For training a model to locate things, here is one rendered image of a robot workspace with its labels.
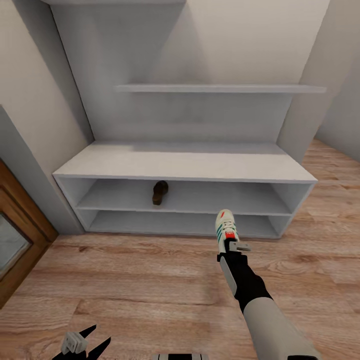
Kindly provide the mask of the sandal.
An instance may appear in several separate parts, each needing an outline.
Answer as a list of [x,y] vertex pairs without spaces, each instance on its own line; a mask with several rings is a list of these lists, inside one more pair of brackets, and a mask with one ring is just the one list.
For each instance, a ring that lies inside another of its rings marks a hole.
[[163,195],[168,192],[169,186],[164,181],[158,181],[157,184],[154,186],[153,190],[153,196],[152,196],[152,203],[155,206],[159,206],[162,202]]

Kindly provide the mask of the gym shoe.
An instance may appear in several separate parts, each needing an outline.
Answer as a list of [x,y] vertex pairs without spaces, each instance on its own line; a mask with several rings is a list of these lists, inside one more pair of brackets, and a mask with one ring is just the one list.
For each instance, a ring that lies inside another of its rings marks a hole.
[[223,209],[216,217],[215,231],[218,241],[219,254],[228,253],[230,242],[240,242],[233,213],[229,209]]

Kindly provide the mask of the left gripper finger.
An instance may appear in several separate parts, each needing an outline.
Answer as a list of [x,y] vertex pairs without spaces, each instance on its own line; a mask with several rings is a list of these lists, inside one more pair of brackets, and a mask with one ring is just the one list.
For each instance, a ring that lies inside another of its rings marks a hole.
[[107,339],[101,345],[93,349],[91,352],[88,353],[86,360],[97,360],[100,355],[104,352],[104,350],[108,347],[111,342],[111,338]]
[[84,331],[80,332],[80,334],[86,338],[90,333],[92,333],[96,329],[96,325],[93,325],[90,328],[85,329]]

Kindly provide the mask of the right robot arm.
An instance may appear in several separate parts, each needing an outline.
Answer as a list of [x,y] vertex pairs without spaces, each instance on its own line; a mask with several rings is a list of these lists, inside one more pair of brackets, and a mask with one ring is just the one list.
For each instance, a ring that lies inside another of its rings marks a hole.
[[258,360],[323,360],[275,303],[264,280],[247,265],[241,251],[252,248],[248,242],[230,241],[229,250],[218,254],[217,261],[239,301]]

